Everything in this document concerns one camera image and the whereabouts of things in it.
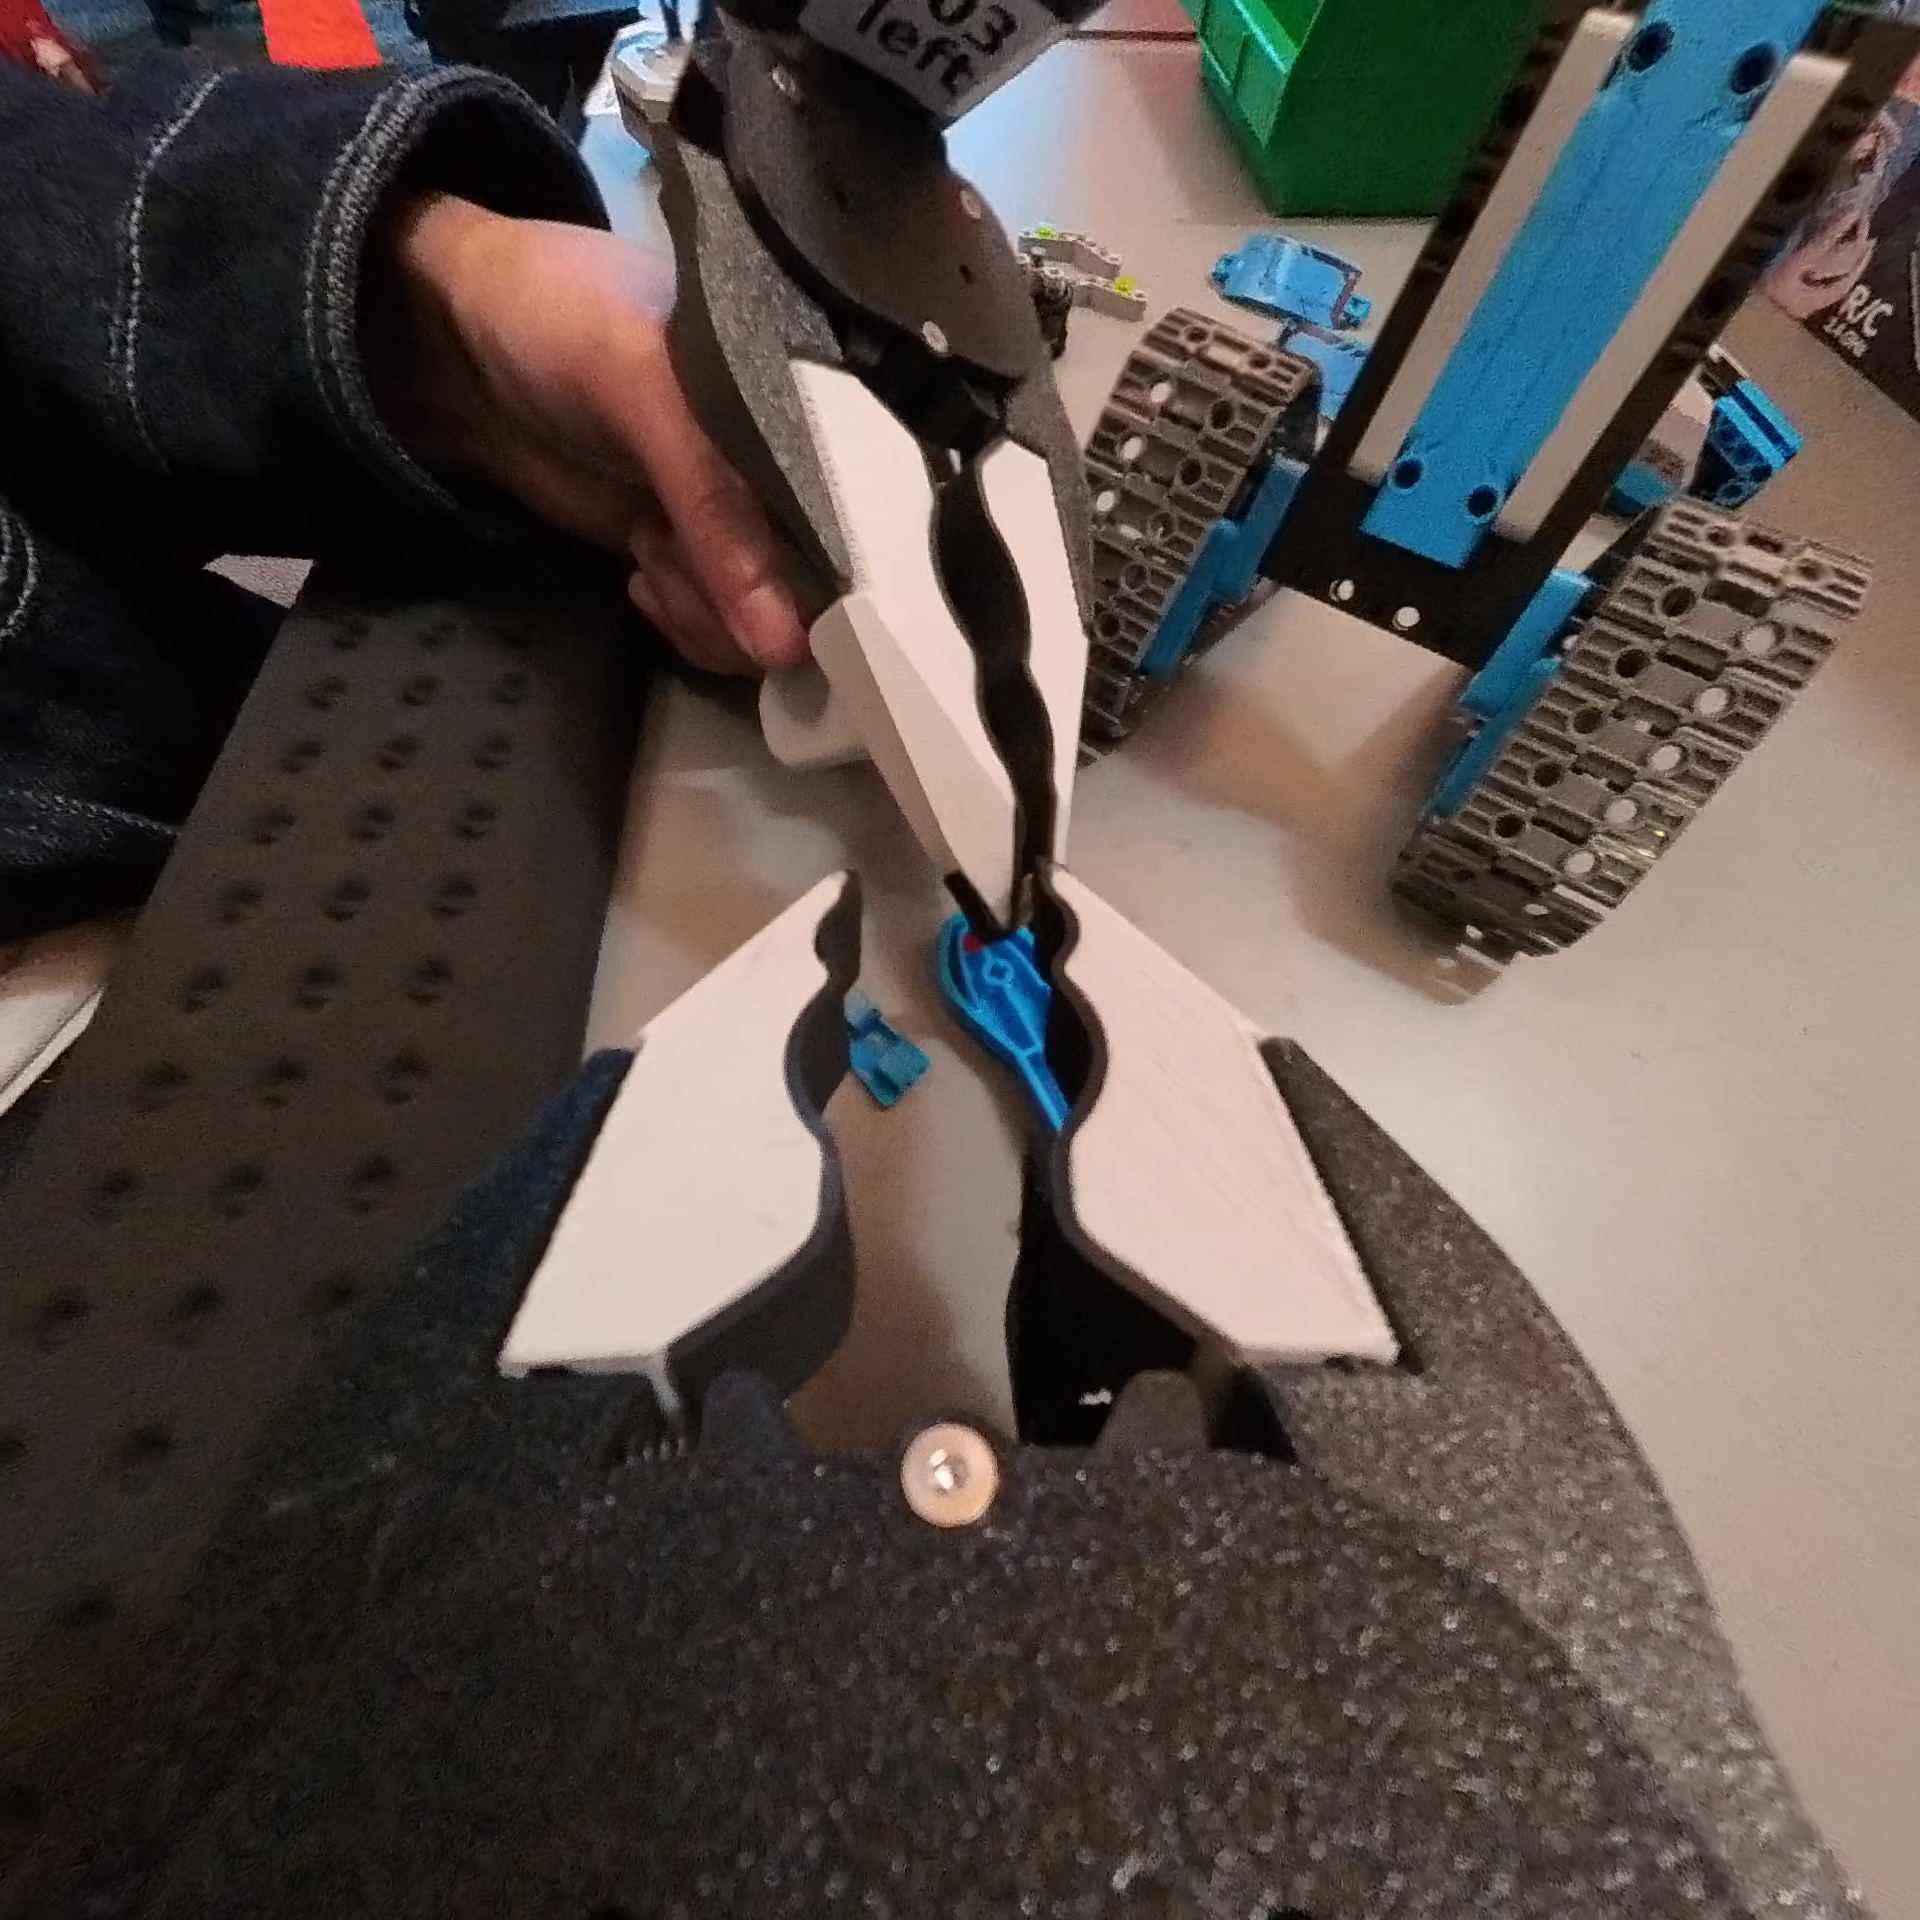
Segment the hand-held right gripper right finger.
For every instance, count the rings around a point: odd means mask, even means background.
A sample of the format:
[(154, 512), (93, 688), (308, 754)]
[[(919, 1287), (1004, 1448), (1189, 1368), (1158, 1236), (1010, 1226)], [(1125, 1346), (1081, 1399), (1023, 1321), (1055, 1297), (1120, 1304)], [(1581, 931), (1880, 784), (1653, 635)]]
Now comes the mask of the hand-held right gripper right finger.
[(1234, 1364), (1394, 1364), (1401, 1344), (1265, 1036), (1066, 868), (1053, 1009), (1087, 1036), (1061, 1147), (1073, 1251)]

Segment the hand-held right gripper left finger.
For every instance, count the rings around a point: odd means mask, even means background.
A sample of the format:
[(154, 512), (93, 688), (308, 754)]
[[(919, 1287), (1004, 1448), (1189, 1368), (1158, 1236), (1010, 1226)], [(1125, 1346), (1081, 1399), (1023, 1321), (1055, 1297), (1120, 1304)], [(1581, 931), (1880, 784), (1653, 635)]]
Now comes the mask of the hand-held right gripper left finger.
[(497, 1356), (702, 1407), (790, 1398), (848, 1335), (854, 1256), (824, 1108), (848, 1074), (858, 883), (831, 873), (637, 1036)]

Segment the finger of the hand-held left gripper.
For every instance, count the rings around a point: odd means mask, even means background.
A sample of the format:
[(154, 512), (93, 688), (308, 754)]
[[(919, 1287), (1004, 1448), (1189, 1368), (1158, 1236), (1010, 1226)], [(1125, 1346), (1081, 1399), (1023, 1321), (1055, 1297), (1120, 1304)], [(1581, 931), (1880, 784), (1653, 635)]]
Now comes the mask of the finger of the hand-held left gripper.
[(1087, 635), (1048, 467), (1031, 448), (972, 465), (972, 647), (978, 708), (1013, 820), (989, 830), (1005, 881), (972, 886), (974, 922), (1021, 922), (1039, 867), (1065, 862)]
[[(817, 702), (767, 688), (767, 743), (804, 764), (824, 754), (808, 730), (850, 734), (967, 920), (1020, 924), (972, 920), (972, 886), (1007, 875), (1005, 855), (989, 852), (989, 830), (1013, 820), (972, 647), (972, 465), (986, 448), (937, 473), (852, 374), (804, 360), (788, 370), (850, 576), (810, 628), (829, 692)], [(989, 448), (1023, 447), (1001, 438)]]

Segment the blue long brick piece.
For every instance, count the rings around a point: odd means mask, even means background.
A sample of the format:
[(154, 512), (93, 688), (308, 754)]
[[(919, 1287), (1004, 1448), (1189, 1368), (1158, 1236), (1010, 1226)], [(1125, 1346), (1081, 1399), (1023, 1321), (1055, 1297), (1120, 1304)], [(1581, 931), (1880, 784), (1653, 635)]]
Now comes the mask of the blue long brick piece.
[(935, 943), (935, 970), (951, 1016), (1020, 1084), (1039, 1126), (1055, 1136), (1066, 1097), (1046, 1055), (1050, 987), (1033, 931), (985, 943), (952, 913)]

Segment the blue grey tracked toy robot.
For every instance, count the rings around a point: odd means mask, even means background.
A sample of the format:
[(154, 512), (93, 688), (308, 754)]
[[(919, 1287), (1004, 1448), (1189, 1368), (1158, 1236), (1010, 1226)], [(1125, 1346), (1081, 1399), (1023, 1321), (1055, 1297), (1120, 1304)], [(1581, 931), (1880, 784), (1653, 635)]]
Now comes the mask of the blue grey tracked toy robot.
[(1830, 659), (1869, 568), (1684, 490), (1583, 568), (1567, 546), (1913, 47), (1863, 6), (1552, 6), (1332, 415), (1296, 351), (1158, 319), (1087, 438), (1081, 760), (1256, 587), (1290, 591), (1468, 674), (1394, 894), (1493, 968), (1604, 924)]

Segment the person's left forearm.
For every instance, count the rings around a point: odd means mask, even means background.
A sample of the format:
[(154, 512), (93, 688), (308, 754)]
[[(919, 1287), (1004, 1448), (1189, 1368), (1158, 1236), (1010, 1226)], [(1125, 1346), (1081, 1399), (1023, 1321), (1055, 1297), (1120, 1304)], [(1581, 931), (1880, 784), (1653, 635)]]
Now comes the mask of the person's left forearm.
[(606, 228), (570, 142), (472, 67), (359, 79), (157, 55), (102, 99), (4, 65), (4, 628), (54, 544), (496, 544), (530, 514), (401, 448), (367, 376), (410, 195)]

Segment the grey desk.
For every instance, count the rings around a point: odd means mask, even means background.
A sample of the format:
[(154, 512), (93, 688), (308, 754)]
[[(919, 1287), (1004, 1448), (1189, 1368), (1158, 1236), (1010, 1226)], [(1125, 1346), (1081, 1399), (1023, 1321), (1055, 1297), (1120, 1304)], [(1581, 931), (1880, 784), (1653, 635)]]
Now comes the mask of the grey desk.
[[(1757, 516), (1873, 591), (1834, 659), (1591, 940), (1479, 980), (1384, 896), (1446, 663), (1296, 598), (1084, 772), (1071, 864), (1296, 1038), (1564, 1321), (1716, 1593), (1745, 1690), (1878, 1916), (1916, 1916), (1916, 424), (1770, 304), (1730, 347), (1808, 443)], [(1021, 1116), (930, 983), (944, 894), (866, 771), (788, 776), (681, 682), (642, 723), (589, 1046), (854, 867), (864, 983), (932, 1058), (845, 1086), (858, 1282), (796, 1402), (826, 1446), (1007, 1417)]]

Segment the person's left hand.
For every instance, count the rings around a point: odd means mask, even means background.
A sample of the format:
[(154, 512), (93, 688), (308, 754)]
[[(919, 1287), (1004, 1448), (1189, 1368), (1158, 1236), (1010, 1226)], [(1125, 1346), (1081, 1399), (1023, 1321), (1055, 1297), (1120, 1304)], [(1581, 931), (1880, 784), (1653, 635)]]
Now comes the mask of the person's left hand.
[(610, 232), (420, 192), (374, 264), (367, 386), (422, 470), (629, 562), (636, 609), (694, 667), (808, 659), (776, 531), (672, 369), (660, 260)]

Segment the white grey toy module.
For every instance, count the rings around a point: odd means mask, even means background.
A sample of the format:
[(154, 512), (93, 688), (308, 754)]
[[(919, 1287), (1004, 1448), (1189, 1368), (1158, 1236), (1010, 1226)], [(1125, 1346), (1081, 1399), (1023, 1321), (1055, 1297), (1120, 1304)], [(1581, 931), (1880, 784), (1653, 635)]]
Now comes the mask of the white grey toy module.
[(655, 154), (670, 132), (668, 123), (689, 54), (689, 39), (670, 39), (649, 31), (618, 34), (608, 51), (606, 79), (617, 119), (646, 154)]

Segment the small blue plastic piece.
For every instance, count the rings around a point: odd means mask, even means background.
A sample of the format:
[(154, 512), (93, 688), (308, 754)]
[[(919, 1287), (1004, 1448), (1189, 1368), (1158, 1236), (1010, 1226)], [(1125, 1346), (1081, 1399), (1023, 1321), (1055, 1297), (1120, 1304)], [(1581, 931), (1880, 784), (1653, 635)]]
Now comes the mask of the small blue plastic piece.
[(877, 1108), (892, 1112), (924, 1081), (930, 1067), (926, 1050), (897, 1031), (861, 990), (845, 994), (844, 1019), (852, 1078)]

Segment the black dimpled mat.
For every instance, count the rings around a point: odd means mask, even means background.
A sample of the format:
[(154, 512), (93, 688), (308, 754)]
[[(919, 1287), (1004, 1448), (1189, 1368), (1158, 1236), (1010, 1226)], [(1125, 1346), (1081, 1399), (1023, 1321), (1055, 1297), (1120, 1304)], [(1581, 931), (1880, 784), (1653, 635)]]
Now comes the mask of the black dimpled mat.
[(4, 1187), (4, 1916), (305, 1364), (585, 1040), (617, 587), (285, 618)]

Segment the blue flat plastic piece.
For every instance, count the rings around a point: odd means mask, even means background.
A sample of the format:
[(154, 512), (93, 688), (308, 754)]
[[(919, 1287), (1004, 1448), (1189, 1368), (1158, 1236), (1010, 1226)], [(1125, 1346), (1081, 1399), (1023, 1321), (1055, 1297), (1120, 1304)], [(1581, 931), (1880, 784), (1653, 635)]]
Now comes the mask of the blue flat plastic piece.
[(1220, 254), (1209, 281), (1234, 304), (1330, 332), (1352, 332), (1373, 312), (1358, 264), (1279, 232), (1250, 234)]

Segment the green plastic bin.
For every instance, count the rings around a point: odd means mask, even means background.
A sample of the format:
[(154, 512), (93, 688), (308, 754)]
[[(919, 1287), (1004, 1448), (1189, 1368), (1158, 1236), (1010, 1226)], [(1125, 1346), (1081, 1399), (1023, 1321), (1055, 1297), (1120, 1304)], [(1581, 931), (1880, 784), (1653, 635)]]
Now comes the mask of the green plastic bin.
[(1436, 218), (1545, 3), (1183, 3), (1202, 89), (1285, 219)]

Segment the person's white shirt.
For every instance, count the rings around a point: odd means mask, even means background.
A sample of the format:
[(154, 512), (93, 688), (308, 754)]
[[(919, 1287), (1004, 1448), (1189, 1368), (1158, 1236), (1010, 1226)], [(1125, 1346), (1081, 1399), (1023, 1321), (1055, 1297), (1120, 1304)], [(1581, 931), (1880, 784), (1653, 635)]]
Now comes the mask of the person's white shirt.
[(116, 922), (93, 922), (2, 945), (2, 1114), (84, 1031), (124, 940)]

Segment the dark printed toy kit box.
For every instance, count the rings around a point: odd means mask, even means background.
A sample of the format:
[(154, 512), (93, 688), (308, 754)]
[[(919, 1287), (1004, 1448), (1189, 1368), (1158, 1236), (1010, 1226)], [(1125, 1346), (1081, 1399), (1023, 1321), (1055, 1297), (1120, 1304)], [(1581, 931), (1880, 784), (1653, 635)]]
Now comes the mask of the dark printed toy kit box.
[(1855, 137), (1759, 290), (1918, 418), (1916, 71)]

